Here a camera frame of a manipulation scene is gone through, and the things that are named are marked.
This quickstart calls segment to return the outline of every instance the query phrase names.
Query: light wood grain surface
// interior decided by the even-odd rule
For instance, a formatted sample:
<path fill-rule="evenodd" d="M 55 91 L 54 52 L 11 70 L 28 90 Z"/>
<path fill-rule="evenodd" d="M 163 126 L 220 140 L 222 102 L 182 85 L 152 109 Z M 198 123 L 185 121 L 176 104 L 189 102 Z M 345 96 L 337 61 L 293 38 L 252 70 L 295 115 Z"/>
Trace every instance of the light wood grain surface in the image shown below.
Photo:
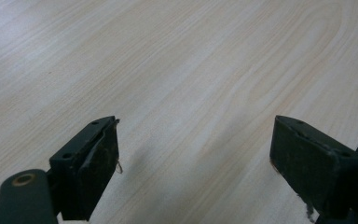
<path fill-rule="evenodd" d="M 90 223 L 310 223 L 275 115 L 358 145 L 358 0 L 0 1 L 0 184 L 115 115 Z"/>

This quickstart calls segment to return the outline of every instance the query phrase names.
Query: table surface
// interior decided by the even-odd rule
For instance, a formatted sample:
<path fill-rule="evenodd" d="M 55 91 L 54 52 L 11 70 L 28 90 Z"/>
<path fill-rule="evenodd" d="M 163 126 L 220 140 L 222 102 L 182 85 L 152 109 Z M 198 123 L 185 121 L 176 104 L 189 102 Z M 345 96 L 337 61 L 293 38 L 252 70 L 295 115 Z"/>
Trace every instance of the table surface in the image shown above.
<path fill-rule="evenodd" d="M 310 223 L 274 117 L 358 145 L 358 0 L 0 1 L 0 184 L 115 115 L 91 223 Z"/>

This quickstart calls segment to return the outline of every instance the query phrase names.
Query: black plastic part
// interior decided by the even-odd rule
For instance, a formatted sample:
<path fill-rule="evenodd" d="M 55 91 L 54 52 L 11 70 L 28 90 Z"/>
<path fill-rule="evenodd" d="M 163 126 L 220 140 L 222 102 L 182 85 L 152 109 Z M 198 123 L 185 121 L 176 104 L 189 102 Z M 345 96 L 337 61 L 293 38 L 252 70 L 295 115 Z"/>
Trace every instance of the black plastic part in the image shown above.
<path fill-rule="evenodd" d="M 55 213 L 89 220 L 118 161 L 118 119 L 94 120 L 50 158 Z"/>
<path fill-rule="evenodd" d="M 311 127 L 277 116 L 270 159 L 292 189 L 321 216 L 358 212 L 358 153 Z"/>
<path fill-rule="evenodd" d="M 0 188 L 0 224 L 56 224 L 46 173 L 28 170 Z"/>

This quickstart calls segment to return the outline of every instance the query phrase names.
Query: wooden table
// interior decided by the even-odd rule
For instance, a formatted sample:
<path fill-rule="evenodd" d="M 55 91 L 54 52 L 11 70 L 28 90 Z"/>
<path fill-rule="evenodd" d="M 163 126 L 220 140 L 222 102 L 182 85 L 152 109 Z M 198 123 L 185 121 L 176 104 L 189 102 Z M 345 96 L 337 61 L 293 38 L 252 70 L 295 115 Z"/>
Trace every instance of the wooden table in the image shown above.
<path fill-rule="evenodd" d="M 358 145 L 358 0 L 0 1 L 0 184 L 115 115 L 91 223 L 310 223 L 275 115 Z"/>

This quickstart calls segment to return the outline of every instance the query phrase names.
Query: screw hole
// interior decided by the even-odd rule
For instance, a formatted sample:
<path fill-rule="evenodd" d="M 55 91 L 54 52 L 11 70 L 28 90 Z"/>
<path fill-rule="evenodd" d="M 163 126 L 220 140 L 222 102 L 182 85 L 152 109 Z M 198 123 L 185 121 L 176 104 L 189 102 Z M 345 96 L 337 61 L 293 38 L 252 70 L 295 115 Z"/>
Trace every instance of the screw hole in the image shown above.
<path fill-rule="evenodd" d="M 21 176 L 16 177 L 11 184 L 15 187 L 21 187 L 21 186 L 24 186 L 24 185 L 27 185 L 27 184 L 33 182 L 34 177 L 35 177 L 34 174 L 21 175 Z"/>
<path fill-rule="evenodd" d="M 64 159 L 69 159 L 69 158 L 72 157 L 72 153 L 65 153 L 65 154 L 62 155 L 62 157 L 63 157 Z"/>
<path fill-rule="evenodd" d="M 341 152 L 340 154 L 343 157 L 350 157 L 351 156 L 351 154 L 349 154 L 348 152 Z"/>

